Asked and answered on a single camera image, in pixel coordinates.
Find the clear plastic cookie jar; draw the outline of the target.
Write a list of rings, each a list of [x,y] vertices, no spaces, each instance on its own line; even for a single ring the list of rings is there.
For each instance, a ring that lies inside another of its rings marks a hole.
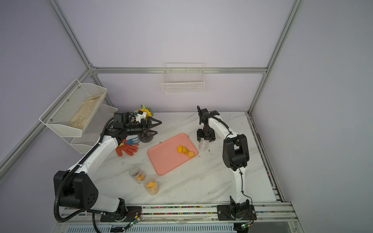
[[[205,139],[201,139],[200,142],[199,142],[199,150],[200,151],[205,151],[208,149],[209,147],[209,140],[205,140]]]

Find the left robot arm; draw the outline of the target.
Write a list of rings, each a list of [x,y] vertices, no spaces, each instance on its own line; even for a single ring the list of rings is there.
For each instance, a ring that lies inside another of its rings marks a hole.
[[[153,128],[161,125],[160,120],[145,116],[136,121],[134,116],[136,114],[131,112],[115,112],[106,122],[93,148],[68,170],[54,175],[53,214],[58,222],[66,222],[83,212],[112,214],[115,220],[126,218],[125,200],[101,194],[92,177],[108,155],[128,136],[151,141],[157,135]]]

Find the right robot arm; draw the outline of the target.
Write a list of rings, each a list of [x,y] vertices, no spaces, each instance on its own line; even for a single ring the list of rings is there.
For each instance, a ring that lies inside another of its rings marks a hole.
[[[232,130],[220,117],[218,111],[209,111],[197,106],[199,124],[197,140],[200,150],[206,150],[216,136],[222,139],[222,160],[232,174],[232,194],[229,209],[224,212],[218,208],[219,219],[256,220],[253,200],[245,194],[245,170],[250,160],[247,137]]]

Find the clear jar with brown cookies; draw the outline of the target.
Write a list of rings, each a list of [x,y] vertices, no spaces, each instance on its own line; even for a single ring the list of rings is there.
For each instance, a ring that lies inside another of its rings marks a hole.
[[[146,175],[139,166],[134,166],[129,170],[130,177],[138,184],[143,183]]]

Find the clear jar with orange cookies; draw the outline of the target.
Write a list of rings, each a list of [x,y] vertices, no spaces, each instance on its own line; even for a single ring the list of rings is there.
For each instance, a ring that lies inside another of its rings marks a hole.
[[[155,178],[153,177],[146,177],[143,180],[143,185],[145,190],[151,195],[155,196],[159,192],[159,186]]]

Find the orange cookies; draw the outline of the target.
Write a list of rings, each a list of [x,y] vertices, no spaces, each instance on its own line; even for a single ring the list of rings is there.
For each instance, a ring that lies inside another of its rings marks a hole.
[[[193,151],[189,150],[187,147],[182,146],[182,145],[179,145],[179,146],[177,147],[177,152],[178,152],[178,153],[182,153],[182,154],[184,154],[184,155],[187,155],[187,156],[190,157],[190,158],[192,158],[192,157],[195,156],[195,153],[194,153]]]

